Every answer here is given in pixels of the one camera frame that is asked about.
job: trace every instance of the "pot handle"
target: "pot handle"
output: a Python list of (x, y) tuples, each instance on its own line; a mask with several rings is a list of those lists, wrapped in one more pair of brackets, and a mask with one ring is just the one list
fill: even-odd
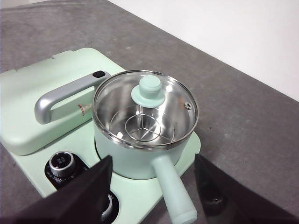
[(173, 224), (190, 224), (197, 219), (196, 208), (168, 155), (152, 162)]
[(42, 125), (48, 124), (53, 105), (89, 87), (97, 88), (109, 76), (108, 72), (97, 71), (42, 95), (34, 107), (36, 120)]

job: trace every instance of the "gray countertop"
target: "gray countertop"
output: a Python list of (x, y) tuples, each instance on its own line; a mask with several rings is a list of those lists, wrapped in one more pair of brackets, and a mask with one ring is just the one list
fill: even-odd
[[(1, 72), (84, 47), (125, 69), (155, 70), (186, 84), (200, 106), (201, 154), (299, 216), (297, 101), (106, 0), (56, 0), (1, 10)], [(193, 169), (182, 179), (200, 209)], [(39, 198), (2, 147), (1, 214)], [(200, 213), (197, 223), (203, 222)], [(143, 223), (170, 223), (163, 202)]]

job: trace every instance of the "sticker label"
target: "sticker label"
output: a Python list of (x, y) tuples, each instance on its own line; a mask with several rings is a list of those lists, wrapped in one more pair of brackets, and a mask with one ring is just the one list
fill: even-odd
[(85, 105), (85, 104), (78, 104), (78, 107), (80, 108), (81, 112), (82, 112), (82, 116), (84, 116), (90, 109), (91, 109), (91, 105)]

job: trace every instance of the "mint green lid knob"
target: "mint green lid knob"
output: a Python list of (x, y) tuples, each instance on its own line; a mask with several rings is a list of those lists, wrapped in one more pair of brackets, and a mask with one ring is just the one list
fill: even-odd
[(165, 95), (161, 91), (162, 84), (158, 77), (144, 76), (131, 91), (131, 97), (135, 103), (147, 108), (160, 106), (165, 101)]

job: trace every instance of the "black button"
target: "black button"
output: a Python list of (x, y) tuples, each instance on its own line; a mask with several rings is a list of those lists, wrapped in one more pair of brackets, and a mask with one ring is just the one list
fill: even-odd
[(95, 73), (93, 73), (93, 76), (96, 78), (101, 78), (105, 76), (105, 73), (103, 71), (96, 71)]
[(52, 158), (52, 165), (55, 168), (65, 168), (71, 162), (71, 156), (68, 153), (58, 153)]

